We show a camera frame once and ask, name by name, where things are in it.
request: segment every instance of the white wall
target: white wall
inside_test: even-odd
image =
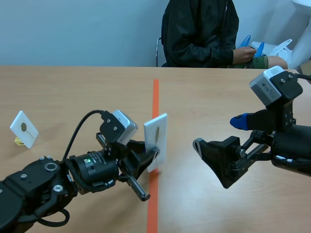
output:
[[[154,66],[168,0],[0,0],[0,65]],[[234,0],[237,44],[293,46],[308,17],[291,0]],[[160,47],[159,63],[164,62]]]
[[[0,0],[0,65],[155,66],[167,0]]]

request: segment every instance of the small white card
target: small white card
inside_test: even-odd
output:
[[[38,130],[34,127],[23,111],[20,111],[10,126],[12,132],[30,149],[36,138]]]
[[[155,170],[166,159],[167,114],[162,114],[144,124],[146,152],[159,148],[160,154],[148,166],[148,172]]]

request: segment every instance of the yellow stand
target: yellow stand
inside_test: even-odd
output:
[[[25,145],[18,137],[15,138],[14,142],[18,146],[24,146]]]

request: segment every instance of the orange tape line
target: orange tape line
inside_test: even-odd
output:
[[[154,93],[152,101],[152,118],[159,116],[159,79],[154,79]],[[158,169],[149,174],[149,193],[147,233],[157,233],[158,215]]]

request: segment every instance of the hand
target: hand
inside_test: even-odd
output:
[[[251,47],[241,47],[233,50],[233,65],[244,64],[251,60],[254,57],[256,49]]]

